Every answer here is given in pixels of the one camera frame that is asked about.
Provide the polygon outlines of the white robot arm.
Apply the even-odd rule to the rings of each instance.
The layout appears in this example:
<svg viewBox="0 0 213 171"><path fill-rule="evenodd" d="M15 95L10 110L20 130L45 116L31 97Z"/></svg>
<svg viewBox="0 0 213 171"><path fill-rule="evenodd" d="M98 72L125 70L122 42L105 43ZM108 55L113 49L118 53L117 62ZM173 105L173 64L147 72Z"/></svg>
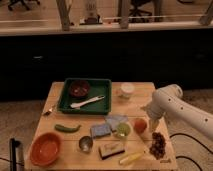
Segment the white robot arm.
<svg viewBox="0 0 213 171"><path fill-rule="evenodd" d="M182 97L183 91L177 84L156 89L147 105L147 115L156 122L164 113L170 113L213 141L213 115L184 102Z"/></svg>

